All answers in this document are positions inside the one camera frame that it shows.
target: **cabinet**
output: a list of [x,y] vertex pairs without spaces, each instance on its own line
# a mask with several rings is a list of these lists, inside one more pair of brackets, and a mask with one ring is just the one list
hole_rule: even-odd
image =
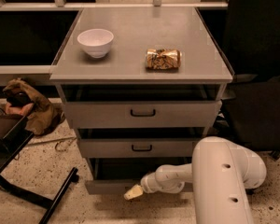
[[[115,40],[94,60],[77,35],[97,27]],[[178,70],[146,70],[146,50],[159,47],[182,52]],[[81,12],[50,79],[97,194],[124,193],[160,165],[190,162],[232,76],[195,8],[94,7]]]

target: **gray countertop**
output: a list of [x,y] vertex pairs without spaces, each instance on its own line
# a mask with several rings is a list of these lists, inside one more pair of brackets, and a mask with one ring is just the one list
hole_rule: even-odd
[[[93,59],[77,42],[85,30],[114,34],[112,49]],[[147,49],[179,49],[177,70],[146,70]],[[226,83],[232,76],[195,7],[84,8],[56,65],[52,81],[61,83]]]

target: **terrazzo floor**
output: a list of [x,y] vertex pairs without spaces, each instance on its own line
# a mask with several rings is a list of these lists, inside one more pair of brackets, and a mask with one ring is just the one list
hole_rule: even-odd
[[[271,160],[267,152],[260,156],[268,175],[248,196],[253,218],[256,224],[280,224],[280,160]],[[89,195],[84,182],[92,180],[91,173],[66,121],[54,133],[32,139],[2,175],[19,187],[54,198],[72,167],[78,168],[79,181],[70,185],[49,223],[196,223],[191,192],[145,194],[132,201],[125,201],[122,195]],[[0,189],[0,224],[38,223],[44,214],[45,209]]]

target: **drawer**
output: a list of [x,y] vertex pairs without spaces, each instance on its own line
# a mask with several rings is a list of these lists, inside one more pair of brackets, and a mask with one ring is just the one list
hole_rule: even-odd
[[[161,165],[190,163],[190,158],[88,159],[88,163],[94,170],[93,180],[86,182],[89,194],[123,194]],[[191,184],[184,191],[192,191]]]
[[199,141],[190,128],[79,130],[84,158],[191,157]]
[[71,128],[209,127],[220,101],[66,103]]

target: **chair seat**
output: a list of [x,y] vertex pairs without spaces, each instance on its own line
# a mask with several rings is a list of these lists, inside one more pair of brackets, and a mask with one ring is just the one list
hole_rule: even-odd
[[236,98],[222,112],[237,141],[252,150],[280,150],[280,83],[231,85]]

